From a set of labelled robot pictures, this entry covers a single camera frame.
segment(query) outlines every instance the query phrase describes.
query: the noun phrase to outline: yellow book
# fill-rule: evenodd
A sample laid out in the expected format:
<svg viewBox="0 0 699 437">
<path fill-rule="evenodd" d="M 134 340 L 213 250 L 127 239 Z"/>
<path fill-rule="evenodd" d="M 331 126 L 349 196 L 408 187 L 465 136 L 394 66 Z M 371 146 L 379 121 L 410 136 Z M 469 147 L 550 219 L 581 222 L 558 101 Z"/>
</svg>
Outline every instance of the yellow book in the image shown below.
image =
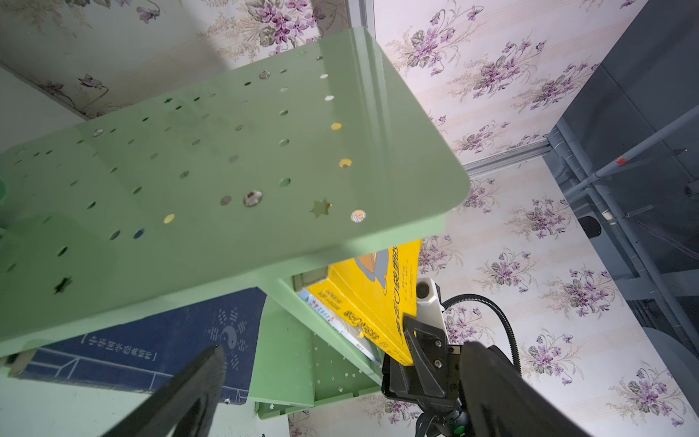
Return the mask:
<svg viewBox="0 0 699 437">
<path fill-rule="evenodd" d="M 404 366 L 412 357 L 403 336 L 403 315 L 417 315 L 415 241 L 328 267 L 327 277 L 306 288 L 353 327 L 360 336 Z"/>
</svg>

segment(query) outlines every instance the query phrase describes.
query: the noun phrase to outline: perforated metal panel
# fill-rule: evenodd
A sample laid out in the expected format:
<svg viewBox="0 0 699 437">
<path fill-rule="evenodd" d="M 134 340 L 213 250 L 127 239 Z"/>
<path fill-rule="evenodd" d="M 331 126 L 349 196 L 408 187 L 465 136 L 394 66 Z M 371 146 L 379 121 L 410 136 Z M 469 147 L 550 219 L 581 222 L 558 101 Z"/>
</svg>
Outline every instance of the perforated metal panel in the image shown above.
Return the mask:
<svg viewBox="0 0 699 437">
<path fill-rule="evenodd" d="M 468 194 L 361 29 L 17 146 L 0 177 L 0 356 L 421 238 Z"/>
</svg>

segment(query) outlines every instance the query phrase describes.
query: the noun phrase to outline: book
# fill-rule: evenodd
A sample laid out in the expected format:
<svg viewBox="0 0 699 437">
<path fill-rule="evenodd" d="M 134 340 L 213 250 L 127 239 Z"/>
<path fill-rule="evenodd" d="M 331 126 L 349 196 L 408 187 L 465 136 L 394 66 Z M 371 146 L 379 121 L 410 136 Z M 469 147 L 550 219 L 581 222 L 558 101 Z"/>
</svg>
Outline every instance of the book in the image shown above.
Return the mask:
<svg viewBox="0 0 699 437">
<path fill-rule="evenodd" d="M 221 402 L 242 405 L 266 295 L 249 288 L 37 348 L 17 378 L 153 393 L 209 345 L 223 345 Z"/>
<path fill-rule="evenodd" d="M 412 357 L 403 335 L 403 316 L 417 314 L 417 267 L 422 240 L 328 267 L 306 285 L 313 296 L 404 366 Z"/>
<path fill-rule="evenodd" d="M 298 295 L 315 310 L 316 313 L 323 316 L 323 318 L 335 328 L 337 332 L 342 334 L 351 344 L 353 344 L 361 353 L 365 354 L 367 358 L 381 365 L 381 361 L 378 359 L 376 347 L 371 344 L 366 338 L 360 338 L 361 330 L 357 329 L 346 321 L 340 319 L 337 314 L 335 314 L 330 308 L 325 306 L 320 300 L 313 296 L 307 289 L 301 290 Z"/>
</svg>

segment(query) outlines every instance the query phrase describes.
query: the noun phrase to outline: black cable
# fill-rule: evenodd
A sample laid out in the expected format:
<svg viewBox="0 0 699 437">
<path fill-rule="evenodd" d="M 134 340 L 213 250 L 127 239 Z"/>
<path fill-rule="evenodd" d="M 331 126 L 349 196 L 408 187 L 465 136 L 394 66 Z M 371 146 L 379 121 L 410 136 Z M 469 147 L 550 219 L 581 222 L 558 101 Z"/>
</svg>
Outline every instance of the black cable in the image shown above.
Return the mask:
<svg viewBox="0 0 699 437">
<path fill-rule="evenodd" d="M 507 317 L 505 317 L 505 313 L 500 309 L 499 306 L 495 304 L 492 300 L 488 299 L 485 296 L 481 296 L 479 294 L 460 294 L 458 296 L 454 296 L 450 299 L 447 299 L 444 303 L 442 303 L 442 306 L 444 307 L 445 310 L 448 308 L 451 308 L 452 306 L 456 305 L 457 303 L 461 303 L 464 301 L 476 301 L 483 303 L 484 305 L 488 305 L 490 309 L 495 311 L 495 314 L 498 315 L 500 318 L 500 321 L 503 324 L 503 327 L 505 327 L 505 333 L 507 334 L 507 341 L 510 342 L 510 349 L 512 351 L 512 363 L 514 364 L 514 368 L 517 369 L 517 373 L 521 376 L 522 374 L 522 369 L 521 365 L 519 364 L 519 352 L 517 352 L 517 341 L 514 339 L 514 332 L 512 332 L 512 327 L 510 326 L 510 322 L 508 322 Z"/>
</svg>

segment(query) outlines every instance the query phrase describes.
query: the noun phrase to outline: floral wallpaper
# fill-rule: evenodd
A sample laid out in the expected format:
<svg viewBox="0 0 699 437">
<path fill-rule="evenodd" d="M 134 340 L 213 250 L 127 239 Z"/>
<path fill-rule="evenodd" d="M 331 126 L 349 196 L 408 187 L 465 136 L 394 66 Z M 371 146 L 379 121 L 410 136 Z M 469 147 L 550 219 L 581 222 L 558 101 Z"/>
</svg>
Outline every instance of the floral wallpaper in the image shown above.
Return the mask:
<svg viewBox="0 0 699 437">
<path fill-rule="evenodd" d="M 346 28 L 343 0 L 0 0 L 0 62 L 92 118 Z"/>
<path fill-rule="evenodd" d="M 545 138 L 646 0 L 407 3 L 377 40 L 467 164 Z"/>
<path fill-rule="evenodd" d="M 524 380 L 592 436 L 699 435 L 699 418 L 543 159 L 472 184 L 445 233 L 425 238 L 420 254 L 420 274 L 439 284 L 442 300 L 476 293 L 497 303 L 514 330 Z M 443 316 L 451 344 L 495 344 L 511 357 L 490 308 L 463 302 Z M 293 437 L 408 437 L 418 415 L 416 406 L 376 393 L 293 414 L 289 429 Z"/>
</svg>

